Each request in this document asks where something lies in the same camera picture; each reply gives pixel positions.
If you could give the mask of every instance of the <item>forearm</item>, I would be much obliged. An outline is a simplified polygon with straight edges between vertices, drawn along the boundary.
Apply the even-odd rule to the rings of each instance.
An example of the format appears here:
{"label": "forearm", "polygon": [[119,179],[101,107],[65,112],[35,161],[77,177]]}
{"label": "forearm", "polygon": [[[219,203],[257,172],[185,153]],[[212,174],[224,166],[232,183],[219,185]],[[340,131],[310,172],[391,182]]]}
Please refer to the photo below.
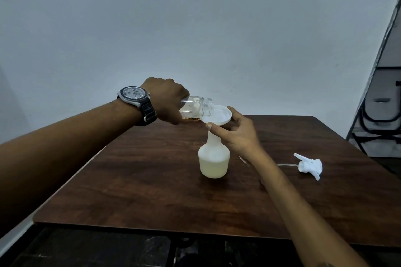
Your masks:
{"label": "forearm", "polygon": [[1,144],[0,236],[140,118],[137,108],[117,99]]}
{"label": "forearm", "polygon": [[261,175],[305,266],[367,266],[298,193],[267,153],[258,151],[249,161]]}

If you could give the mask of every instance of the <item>dark floor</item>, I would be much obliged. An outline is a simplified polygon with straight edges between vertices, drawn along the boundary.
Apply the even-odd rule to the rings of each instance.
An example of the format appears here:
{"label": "dark floor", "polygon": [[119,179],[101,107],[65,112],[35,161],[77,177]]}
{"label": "dark floor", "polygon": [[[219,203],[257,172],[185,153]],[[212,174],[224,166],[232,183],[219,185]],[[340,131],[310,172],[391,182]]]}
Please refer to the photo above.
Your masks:
{"label": "dark floor", "polygon": [[[401,178],[401,159],[373,159]],[[28,244],[18,247],[10,266],[164,267],[172,243],[164,236],[60,228],[45,228],[34,236]],[[175,251],[176,263],[185,254],[197,253],[210,267],[302,266],[291,241],[249,243],[242,239],[202,239],[183,243],[173,239],[173,243],[179,246]],[[400,251],[357,250],[370,266],[401,266]]]}

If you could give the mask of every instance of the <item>dark wood tabletop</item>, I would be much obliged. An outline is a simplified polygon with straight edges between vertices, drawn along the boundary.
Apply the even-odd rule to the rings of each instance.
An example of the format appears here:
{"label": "dark wood tabletop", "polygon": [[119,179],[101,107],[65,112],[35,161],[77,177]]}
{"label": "dark wood tabletop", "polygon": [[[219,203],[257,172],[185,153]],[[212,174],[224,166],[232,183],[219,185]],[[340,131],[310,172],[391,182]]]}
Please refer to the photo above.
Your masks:
{"label": "dark wood tabletop", "polygon": [[[353,244],[401,247],[401,181],[311,116],[248,116],[277,163],[319,158],[320,180],[282,167]],[[227,174],[201,174],[200,121],[157,120],[110,143],[34,216],[36,223],[289,239],[257,174],[231,153]]]}

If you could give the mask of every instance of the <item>clear glass bottle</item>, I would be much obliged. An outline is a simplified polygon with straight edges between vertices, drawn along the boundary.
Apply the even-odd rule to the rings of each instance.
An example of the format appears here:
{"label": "clear glass bottle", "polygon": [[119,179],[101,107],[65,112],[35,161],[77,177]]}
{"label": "clear glass bottle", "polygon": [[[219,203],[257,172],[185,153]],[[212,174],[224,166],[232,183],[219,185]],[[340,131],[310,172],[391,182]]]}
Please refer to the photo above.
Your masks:
{"label": "clear glass bottle", "polygon": [[183,118],[201,118],[211,116],[213,112],[212,99],[200,96],[188,96],[181,100],[183,106],[180,110]]}

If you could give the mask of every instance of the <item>liquid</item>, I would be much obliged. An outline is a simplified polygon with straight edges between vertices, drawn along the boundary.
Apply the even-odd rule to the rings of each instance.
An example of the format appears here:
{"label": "liquid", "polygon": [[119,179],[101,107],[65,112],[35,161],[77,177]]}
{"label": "liquid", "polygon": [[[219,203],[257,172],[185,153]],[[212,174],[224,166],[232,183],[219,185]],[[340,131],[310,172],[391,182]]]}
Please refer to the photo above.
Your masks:
{"label": "liquid", "polygon": [[227,173],[229,160],[230,156],[222,162],[209,162],[199,157],[200,171],[208,178],[218,179]]}

